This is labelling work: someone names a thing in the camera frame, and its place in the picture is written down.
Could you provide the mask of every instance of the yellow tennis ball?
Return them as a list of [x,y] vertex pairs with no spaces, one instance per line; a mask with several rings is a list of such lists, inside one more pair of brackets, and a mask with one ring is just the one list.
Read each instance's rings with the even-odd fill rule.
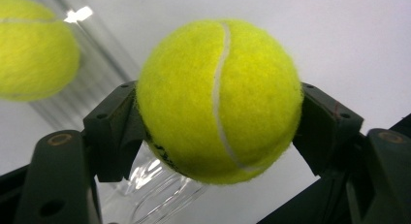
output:
[[79,49],[69,27],[30,0],[0,0],[0,97],[32,101],[76,75]]
[[302,103],[292,59],[241,20],[200,20],[145,62],[137,103],[152,151],[195,180],[231,184],[267,169],[297,131]]

